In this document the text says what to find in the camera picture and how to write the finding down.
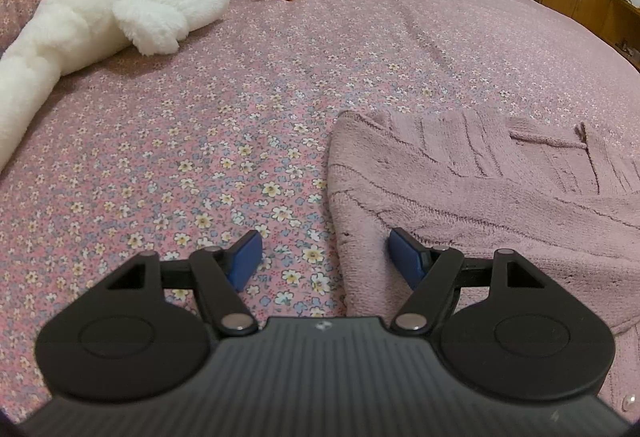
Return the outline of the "pink floral bed sheet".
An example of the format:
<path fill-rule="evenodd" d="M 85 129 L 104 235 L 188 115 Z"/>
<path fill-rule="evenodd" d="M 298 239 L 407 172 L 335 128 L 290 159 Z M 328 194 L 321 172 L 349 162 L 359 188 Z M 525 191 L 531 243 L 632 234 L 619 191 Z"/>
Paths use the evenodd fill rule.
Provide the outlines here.
<path fill-rule="evenodd" d="M 248 229 L 270 316 L 340 316 L 326 148 L 345 109 L 491 105 L 639 151 L 639 75 L 532 0 L 231 0 L 179 53 L 128 49 L 56 86 L 1 175 L 1 406 L 47 400 L 40 327 L 125 259 Z"/>

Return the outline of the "pink knitted sweater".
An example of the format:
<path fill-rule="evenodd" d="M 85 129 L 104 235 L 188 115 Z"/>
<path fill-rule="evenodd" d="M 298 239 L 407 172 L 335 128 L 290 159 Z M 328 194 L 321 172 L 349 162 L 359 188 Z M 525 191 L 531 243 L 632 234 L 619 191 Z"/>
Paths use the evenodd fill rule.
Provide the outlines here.
<path fill-rule="evenodd" d="M 639 163 L 589 124 L 346 111 L 328 200 L 349 315 L 390 319 L 408 298 L 386 249 L 395 228 L 472 257 L 516 249 L 610 327 L 616 355 L 600 395 L 638 419 Z"/>

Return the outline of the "white plush goose toy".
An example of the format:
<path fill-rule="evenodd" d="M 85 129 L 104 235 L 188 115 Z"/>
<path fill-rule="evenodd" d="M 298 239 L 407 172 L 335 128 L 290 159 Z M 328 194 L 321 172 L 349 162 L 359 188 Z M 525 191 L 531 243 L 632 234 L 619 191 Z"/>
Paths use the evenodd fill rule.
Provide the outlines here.
<path fill-rule="evenodd" d="M 1 161 L 8 163 L 62 76 L 128 45 L 172 55 L 230 0 L 41 0 L 1 56 Z"/>

